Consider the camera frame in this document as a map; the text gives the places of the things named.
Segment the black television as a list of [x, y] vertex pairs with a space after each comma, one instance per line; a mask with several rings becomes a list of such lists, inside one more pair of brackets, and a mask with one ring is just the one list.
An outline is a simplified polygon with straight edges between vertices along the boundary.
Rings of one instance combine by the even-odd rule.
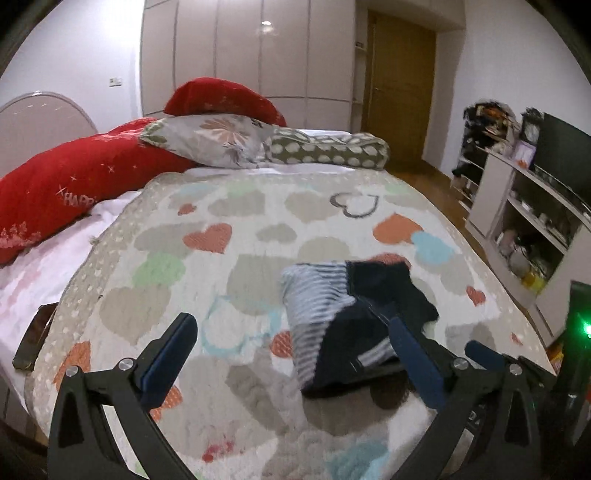
[[590, 207], [590, 144], [589, 134], [546, 113], [531, 169], [549, 176]]

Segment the red pillow at back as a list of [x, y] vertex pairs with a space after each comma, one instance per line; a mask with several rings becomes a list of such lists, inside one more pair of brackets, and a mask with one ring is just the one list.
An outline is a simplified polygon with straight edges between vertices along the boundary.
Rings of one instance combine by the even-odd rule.
[[163, 113], [171, 116], [235, 114], [287, 126], [283, 114], [263, 95], [245, 85], [213, 77], [195, 78], [178, 87]]

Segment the dark mantel clock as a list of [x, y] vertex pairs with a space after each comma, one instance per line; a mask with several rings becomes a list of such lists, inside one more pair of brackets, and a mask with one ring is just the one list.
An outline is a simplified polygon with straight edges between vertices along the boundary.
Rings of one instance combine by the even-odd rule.
[[543, 121], [544, 114], [542, 112], [533, 107], [528, 107], [522, 113], [522, 125], [519, 138], [530, 145], [536, 146]]

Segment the dark phone on bed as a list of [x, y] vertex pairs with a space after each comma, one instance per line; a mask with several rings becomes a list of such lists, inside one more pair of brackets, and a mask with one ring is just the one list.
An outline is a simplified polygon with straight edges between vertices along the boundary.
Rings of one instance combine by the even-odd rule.
[[12, 365], [15, 370], [30, 372], [34, 369], [57, 306], [57, 303], [51, 303], [38, 308], [13, 357]]

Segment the purple photo frame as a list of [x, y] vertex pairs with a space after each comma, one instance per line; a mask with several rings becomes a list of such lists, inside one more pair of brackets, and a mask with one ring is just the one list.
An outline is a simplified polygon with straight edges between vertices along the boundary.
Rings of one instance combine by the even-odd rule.
[[535, 153], [535, 145], [532, 145], [527, 141], [518, 140], [515, 143], [511, 159], [520, 168], [528, 169], [533, 161]]

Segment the cluttered shoe rack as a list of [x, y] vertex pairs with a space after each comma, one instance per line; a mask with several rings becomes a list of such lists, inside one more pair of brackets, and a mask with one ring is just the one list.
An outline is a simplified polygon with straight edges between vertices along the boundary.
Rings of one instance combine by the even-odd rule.
[[480, 100], [466, 107], [463, 121], [462, 144], [450, 188], [469, 214], [484, 175], [488, 152], [508, 153], [520, 124], [513, 110], [496, 100]]

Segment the white bed sheet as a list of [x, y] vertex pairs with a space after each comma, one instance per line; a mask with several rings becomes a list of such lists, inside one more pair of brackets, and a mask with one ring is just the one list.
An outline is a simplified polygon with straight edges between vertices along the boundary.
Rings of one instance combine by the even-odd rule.
[[98, 203], [87, 215], [1, 268], [1, 375], [19, 397], [24, 396], [25, 375], [14, 369], [12, 360], [38, 308], [60, 300], [92, 242], [138, 195], [129, 191]]

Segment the white bed headboard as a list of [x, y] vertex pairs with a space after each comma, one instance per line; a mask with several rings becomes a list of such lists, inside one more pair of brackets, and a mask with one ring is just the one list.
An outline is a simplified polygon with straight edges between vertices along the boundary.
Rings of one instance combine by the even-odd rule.
[[96, 133], [90, 117], [67, 97], [42, 91], [16, 97], [1, 107], [0, 174], [62, 143]]

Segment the white wardrobe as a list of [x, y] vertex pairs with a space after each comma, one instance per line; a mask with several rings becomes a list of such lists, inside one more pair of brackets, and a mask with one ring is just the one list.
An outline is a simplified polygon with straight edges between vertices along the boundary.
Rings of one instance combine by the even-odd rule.
[[353, 1], [147, 1], [140, 43], [141, 108], [160, 116], [198, 77], [266, 96], [290, 127], [352, 128]]

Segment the olive dotted bolster pillow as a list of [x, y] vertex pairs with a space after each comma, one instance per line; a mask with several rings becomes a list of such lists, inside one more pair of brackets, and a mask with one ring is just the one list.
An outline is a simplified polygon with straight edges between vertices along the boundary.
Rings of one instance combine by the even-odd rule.
[[390, 160], [390, 147], [370, 133], [311, 135], [304, 130], [280, 127], [263, 144], [264, 158], [273, 164], [331, 164], [383, 170]]

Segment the floral grey pillow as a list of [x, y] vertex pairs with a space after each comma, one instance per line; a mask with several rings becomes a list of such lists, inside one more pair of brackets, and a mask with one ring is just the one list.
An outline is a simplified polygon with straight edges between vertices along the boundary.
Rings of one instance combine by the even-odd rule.
[[187, 115], [151, 122], [139, 139], [206, 167], [252, 169], [263, 161], [273, 131], [273, 125], [242, 115]]

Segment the yellow box on floor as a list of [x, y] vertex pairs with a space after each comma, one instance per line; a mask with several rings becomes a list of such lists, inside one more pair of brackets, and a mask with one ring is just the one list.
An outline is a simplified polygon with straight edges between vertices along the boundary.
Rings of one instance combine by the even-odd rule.
[[558, 374], [564, 359], [563, 343], [561, 341], [554, 342], [547, 348], [547, 356], [554, 372]]

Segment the dark frog print pants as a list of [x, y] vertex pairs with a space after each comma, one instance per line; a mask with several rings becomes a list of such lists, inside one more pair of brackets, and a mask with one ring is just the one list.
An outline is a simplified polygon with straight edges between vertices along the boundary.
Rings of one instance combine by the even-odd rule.
[[280, 292], [294, 375], [308, 399], [345, 395], [398, 370], [389, 324], [422, 332], [439, 318], [404, 262], [300, 263], [283, 269]]

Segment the wooden door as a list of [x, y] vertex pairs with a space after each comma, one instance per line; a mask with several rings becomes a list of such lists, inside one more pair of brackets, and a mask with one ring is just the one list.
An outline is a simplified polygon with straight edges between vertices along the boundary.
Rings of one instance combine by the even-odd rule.
[[436, 63], [435, 31], [399, 17], [368, 13], [362, 130], [385, 140], [390, 169], [423, 159]]

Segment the heart pattern quilt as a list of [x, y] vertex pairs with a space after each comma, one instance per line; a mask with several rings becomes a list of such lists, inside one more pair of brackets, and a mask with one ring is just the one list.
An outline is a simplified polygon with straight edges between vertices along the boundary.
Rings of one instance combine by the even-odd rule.
[[135, 357], [174, 317], [198, 324], [157, 426], [200, 479], [386, 479], [427, 430], [415, 394], [377, 406], [363, 388], [307, 400], [294, 373], [280, 278], [298, 263], [404, 262], [437, 308], [429, 337], [470, 340], [541, 366], [528, 319], [447, 218], [384, 172], [259, 174], [151, 181], [93, 243], [58, 303], [25, 383], [51, 423], [67, 367]]

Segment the yellow container on shelf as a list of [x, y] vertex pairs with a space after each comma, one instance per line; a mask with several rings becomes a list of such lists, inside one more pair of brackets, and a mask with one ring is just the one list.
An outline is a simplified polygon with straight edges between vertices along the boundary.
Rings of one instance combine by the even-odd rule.
[[521, 281], [522, 285], [530, 292], [538, 295], [546, 286], [546, 277], [537, 270], [530, 270]]

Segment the red pillow near headboard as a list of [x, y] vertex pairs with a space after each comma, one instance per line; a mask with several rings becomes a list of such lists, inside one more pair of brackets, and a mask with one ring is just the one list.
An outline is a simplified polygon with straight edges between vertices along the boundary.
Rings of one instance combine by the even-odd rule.
[[54, 235], [104, 200], [195, 163], [139, 139], [144, 117], [42, 152], [1, 178], [1, 263]]

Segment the white tv cabinet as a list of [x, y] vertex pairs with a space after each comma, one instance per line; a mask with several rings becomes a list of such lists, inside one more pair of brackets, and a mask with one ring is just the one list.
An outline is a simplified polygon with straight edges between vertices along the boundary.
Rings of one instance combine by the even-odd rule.
[[[590, 282], [588, 216], [532, 171], [489, 151], [466, 228], [543, 343], [552, 344], [565, 329], [570, 284]], [[530, 270], [547, 279], [538, 295], [521, 283]]]

